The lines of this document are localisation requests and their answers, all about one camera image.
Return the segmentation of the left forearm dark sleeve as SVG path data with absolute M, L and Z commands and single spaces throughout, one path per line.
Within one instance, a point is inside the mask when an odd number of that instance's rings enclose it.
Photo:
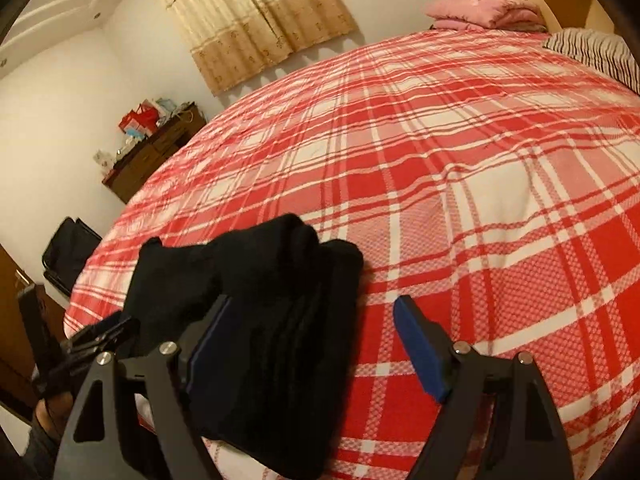
M 22 456 L 27 478 L 52 480 L 59 449 L 60 440 L 51 437 L 38 419 L 34 418 L 29 431 L 28 445 Z

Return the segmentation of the person's left hand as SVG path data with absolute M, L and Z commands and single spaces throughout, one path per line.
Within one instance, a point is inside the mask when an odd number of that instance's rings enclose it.
M 74 397 L 70 392 L 58 393 L 38 402 L 35 418 L 49 437 L 59 441 L 63 437 L 73 406 Z

